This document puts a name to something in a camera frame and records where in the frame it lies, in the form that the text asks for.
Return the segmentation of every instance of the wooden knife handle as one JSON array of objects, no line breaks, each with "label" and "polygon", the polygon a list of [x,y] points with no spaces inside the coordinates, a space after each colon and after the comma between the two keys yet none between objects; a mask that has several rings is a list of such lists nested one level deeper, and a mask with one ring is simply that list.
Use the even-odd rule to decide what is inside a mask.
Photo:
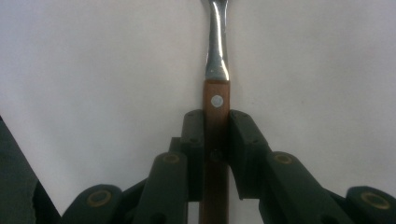
[{"label": "wooden knife handle", "polygon": [[228,120],[230,82],[207,80],[204,86],[205,187],[201,224],[228,223]]}]

